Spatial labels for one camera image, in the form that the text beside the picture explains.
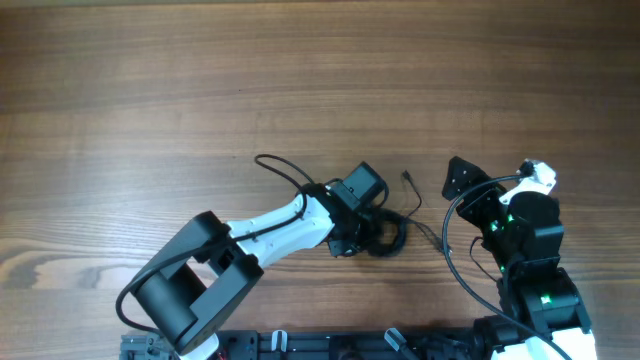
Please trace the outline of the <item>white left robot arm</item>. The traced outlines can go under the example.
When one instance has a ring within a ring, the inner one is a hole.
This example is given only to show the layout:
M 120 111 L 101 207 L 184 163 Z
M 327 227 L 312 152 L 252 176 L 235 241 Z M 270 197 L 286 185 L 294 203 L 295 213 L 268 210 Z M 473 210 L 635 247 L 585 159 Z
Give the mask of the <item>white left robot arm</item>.
M 179 358 L 213 354 L 217 330 L 267 267 L 321 243 L 334 257 L 353 256 L 378 236 L 374 200 L 389 190 L 367 163 L 344 179 L 294 186 L 291 202 L 258 217 L 223 222 L 211 211 L 195 216 L 123 289 L 152 320 L 148 332 Z

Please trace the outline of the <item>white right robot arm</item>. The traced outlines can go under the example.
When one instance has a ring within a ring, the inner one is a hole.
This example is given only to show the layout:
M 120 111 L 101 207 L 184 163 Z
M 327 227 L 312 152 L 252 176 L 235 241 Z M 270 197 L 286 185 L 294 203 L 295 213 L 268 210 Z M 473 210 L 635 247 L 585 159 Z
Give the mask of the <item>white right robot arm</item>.
M 458 270 L 462 288 L 491 314 L 471 330 L 472 359 L 594 359 L 591 319 L 578 288 L 560 267 L 564 226 L 550 193 L 556 173 L 539 160 L 525 160 L 506 189 L 505 177 L 490 177 L 455 156 L 442 189 L 451 205 L 445 217 L 459 216 L 480 230 L 478 242 L 500 272 L 498 305 L 476 293 Z

